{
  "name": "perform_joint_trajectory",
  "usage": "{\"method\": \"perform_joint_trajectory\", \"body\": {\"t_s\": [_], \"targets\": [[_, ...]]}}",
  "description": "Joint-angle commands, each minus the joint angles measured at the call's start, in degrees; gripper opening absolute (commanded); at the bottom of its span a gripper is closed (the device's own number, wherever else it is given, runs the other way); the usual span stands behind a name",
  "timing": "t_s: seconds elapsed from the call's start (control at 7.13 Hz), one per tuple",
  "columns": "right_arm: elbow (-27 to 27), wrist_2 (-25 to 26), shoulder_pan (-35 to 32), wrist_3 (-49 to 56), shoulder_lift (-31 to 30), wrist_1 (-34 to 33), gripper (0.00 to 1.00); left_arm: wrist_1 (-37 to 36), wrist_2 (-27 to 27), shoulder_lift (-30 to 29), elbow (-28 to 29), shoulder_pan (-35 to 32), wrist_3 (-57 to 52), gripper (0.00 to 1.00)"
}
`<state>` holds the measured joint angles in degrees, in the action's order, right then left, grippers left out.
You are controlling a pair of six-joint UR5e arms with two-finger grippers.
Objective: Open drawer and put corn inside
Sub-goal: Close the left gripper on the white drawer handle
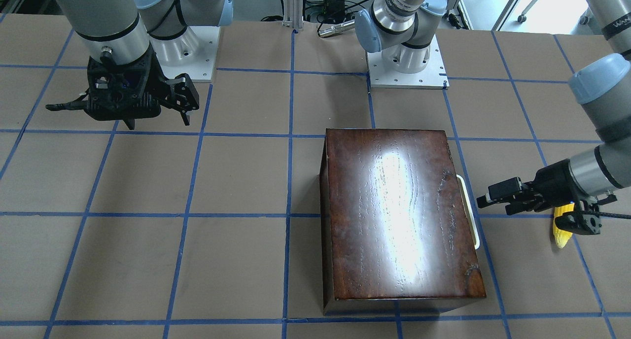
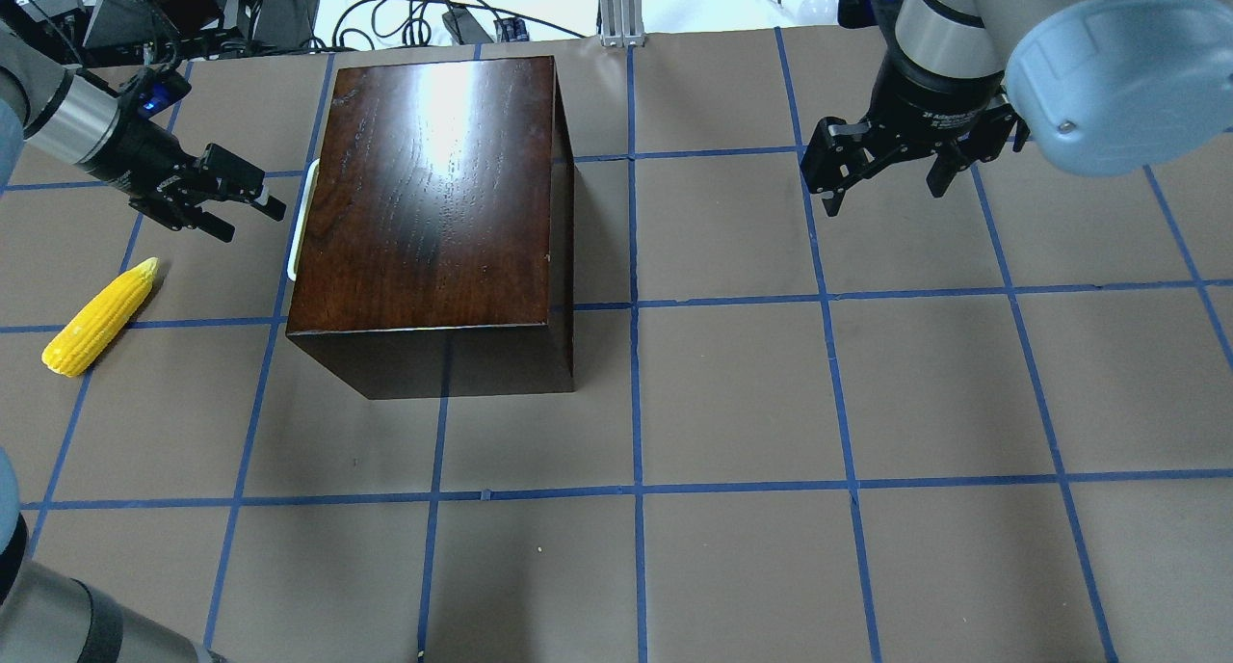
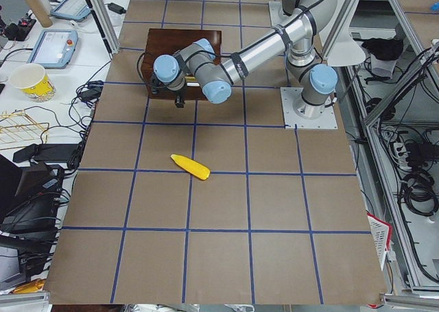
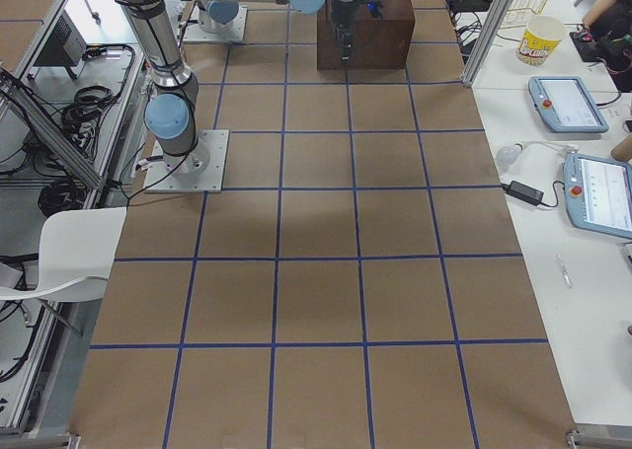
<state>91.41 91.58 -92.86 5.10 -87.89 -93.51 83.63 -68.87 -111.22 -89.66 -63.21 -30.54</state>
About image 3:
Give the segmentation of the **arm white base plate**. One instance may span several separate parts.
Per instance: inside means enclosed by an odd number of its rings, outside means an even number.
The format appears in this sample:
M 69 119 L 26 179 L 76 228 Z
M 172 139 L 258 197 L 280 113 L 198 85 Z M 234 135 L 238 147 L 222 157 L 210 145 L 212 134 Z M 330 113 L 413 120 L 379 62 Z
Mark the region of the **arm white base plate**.
M 270 25 L 272 27 L 280 25 L 286 26 L 291 21 L 292 17 L 284 13 L 280 1 L 270 1 L 268 7 L 270 12 Z
M 285 129 L 337 129 L 337 120 L 330 97 L 327 97 L 321 106 L 310 106 L 302 100 L 301 87 L 282 87 L 281 101 Z

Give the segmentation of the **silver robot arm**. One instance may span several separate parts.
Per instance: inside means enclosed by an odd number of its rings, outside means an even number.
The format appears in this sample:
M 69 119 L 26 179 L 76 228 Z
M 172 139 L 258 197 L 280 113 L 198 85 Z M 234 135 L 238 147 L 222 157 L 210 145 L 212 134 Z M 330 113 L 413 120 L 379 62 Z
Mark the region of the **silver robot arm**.
M 161 55 L 153 65 L 158 81 L 177 93 L 186 88 L 186 76 L 193 75 L 203 95 L 212 103 L 225 102 L 238 80 L 245 80 L 259 66 L 286 52 L 289 68 L 299 69 L 315 62 L 313 37 L 331 20 L 337 0 L 281 0 L 285 19 L 260 39 L 214 64 L 210 42 L 202 38 L 177 51 Z

